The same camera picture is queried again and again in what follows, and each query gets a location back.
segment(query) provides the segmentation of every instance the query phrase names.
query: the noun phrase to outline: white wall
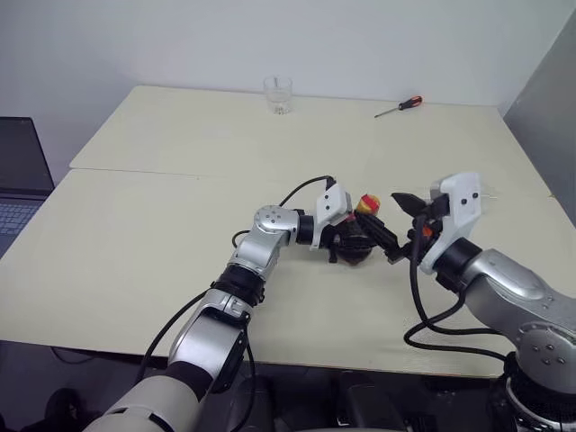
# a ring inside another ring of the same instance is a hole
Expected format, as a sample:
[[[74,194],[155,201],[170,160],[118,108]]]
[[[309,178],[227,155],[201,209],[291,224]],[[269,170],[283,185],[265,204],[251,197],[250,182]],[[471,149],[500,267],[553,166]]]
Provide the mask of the white wall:
[[[53,174],[136,84],[494,104],[575,0],[0,0],[0,115],[30,115]]]

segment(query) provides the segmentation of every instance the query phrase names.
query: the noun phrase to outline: laptop screen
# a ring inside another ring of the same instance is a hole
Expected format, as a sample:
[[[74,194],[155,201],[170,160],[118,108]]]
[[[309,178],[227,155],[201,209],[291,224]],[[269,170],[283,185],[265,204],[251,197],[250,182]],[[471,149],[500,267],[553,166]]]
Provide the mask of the laptop screen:
[[[32,119],[0,117],[0,192],[49,194],[52,189]]]

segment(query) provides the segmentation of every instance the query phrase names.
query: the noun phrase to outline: red screwdriver handle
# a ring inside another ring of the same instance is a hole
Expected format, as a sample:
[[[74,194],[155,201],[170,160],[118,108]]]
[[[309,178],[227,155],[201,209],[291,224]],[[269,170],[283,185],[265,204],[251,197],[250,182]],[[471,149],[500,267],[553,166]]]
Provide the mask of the red screwdriver handle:
[[[420,104],[422,104],[422,96],[414,96],[414,97],[411,97],[406,102],[399,103],[398,109],[400,111],[408,110],[409,108],[414,108],[415,106],[418,106]]]

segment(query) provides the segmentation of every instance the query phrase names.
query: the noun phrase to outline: laptop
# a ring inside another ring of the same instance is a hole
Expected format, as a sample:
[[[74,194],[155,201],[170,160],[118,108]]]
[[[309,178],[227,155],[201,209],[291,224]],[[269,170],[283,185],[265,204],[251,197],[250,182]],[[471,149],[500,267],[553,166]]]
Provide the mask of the laptop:
[[[0,257],[53,190],[32,119],[0,117]]]

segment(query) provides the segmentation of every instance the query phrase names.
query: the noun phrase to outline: gray panel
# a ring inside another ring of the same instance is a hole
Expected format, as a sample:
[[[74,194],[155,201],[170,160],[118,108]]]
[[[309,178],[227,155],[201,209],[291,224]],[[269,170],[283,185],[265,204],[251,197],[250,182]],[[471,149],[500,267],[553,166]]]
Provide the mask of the gray panel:
[[[576,225],[576,13],[504,121]]]

